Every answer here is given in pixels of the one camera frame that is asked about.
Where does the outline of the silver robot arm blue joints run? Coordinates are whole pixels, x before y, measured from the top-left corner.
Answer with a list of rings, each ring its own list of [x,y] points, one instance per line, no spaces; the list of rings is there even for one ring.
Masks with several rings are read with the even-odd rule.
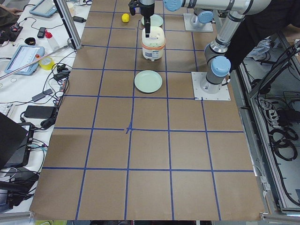
[[[269,0],[165,0],[164,6],[169,11],[182,7],[216,9],[227,11],[221,30],[214,41],[205,48],[208,72],[200,81],[200,88],[216,94],[222,86],[223,79],[229,75],[231,62],[224,54],[230,41],[246,15],[254,15],[263,11],[270,4]]]

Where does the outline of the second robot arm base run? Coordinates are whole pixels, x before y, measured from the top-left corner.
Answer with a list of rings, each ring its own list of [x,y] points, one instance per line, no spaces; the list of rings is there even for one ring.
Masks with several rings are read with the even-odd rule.
[[[213,20],[213,11],[210,9],[194,8],[194,15],[191,18],[191,23],[200,27],[201,25],[208,24]]]

